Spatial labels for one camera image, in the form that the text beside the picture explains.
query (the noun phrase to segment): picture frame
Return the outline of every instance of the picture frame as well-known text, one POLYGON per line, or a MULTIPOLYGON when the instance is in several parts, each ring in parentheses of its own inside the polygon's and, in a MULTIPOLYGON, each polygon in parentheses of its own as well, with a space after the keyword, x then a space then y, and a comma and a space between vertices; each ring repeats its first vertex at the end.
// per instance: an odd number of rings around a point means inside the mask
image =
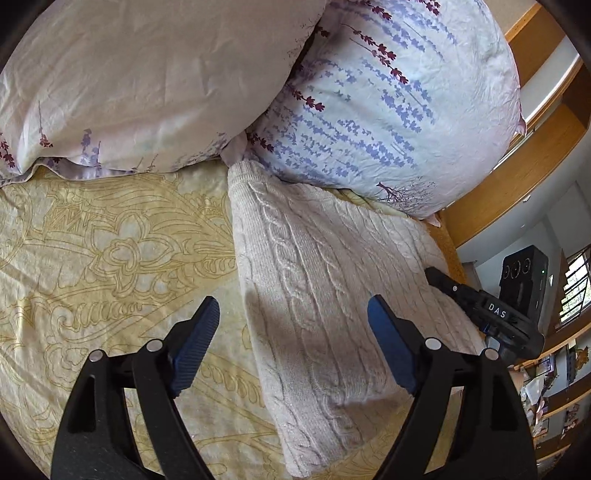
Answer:
POLYGON ((544 358, 535 370, 536 376, 544 374, 552 374, 556 371, 556 359, 554 354, 544 358))

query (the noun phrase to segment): white knit blanket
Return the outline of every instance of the white knit blanket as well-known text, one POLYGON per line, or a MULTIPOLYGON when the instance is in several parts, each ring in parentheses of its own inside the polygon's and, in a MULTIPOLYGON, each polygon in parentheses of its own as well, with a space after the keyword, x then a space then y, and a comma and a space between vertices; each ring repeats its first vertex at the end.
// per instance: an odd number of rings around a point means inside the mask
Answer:
POLYGON ((287 471, 305 477, 384 427, 408 394, 367 318, 382 294, 399 317, 452 349, 479 353, 476 328, 423 269, 447 271, 425 227, 321 189, 282 183, 254 162, 229 172, 246 318, 287 471))

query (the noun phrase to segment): yellow bedsheet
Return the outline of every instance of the yellow bedsheet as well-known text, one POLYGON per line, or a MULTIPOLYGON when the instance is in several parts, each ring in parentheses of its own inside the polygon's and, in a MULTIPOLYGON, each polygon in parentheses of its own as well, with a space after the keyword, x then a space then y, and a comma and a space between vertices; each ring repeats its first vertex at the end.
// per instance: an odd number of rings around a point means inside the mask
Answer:
MULTIPOLYGON (((0 190, 0 411, 46 474, 88 353, 135 351, 212 295, 220 326, 178 409, 217 478, 289 478, 243 315, 226 174, 223 164, 206 162, 75 183, 40 169, 0 190)), ((457 400, 433 465, 449 447, 457 400)), ((128 406, 144 463, 159 470, 131 393, 128 406)), ((372 478, 405 414, 396 412, 381 435, 315 478, 372 478)))

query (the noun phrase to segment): pillow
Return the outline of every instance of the pillow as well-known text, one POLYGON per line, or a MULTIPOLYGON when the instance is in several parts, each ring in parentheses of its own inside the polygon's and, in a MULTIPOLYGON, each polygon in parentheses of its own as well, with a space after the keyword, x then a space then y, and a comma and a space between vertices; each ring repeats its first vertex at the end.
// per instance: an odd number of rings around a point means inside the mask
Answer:
POLYGON ((326 1, 55 1, 0 75, 0 180, 39 157, 94 178, 216 155, 281 90, 326 1))
POLYGON ((426 218, 490 173, 520 122, 517 68, 484 2, 334 0, 248 138, 284 180, 426 218))

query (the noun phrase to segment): blue gripper pad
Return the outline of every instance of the blue gripper pad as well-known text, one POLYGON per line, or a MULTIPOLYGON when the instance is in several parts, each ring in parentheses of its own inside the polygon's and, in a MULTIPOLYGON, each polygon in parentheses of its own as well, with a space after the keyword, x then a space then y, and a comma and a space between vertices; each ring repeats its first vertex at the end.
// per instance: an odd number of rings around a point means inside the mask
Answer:
POLYGON ((174 398, 193 383, 219 321, 220 306, 216 300, 213 300, 199 316, 193 331, 173 359, 174 378, 170 389, 174 398))
POLYGON ((394 380, 414 395, 417 392, 414 355, 398 333, 389 313, 376 297, 369 299, 368 320, 394 380))

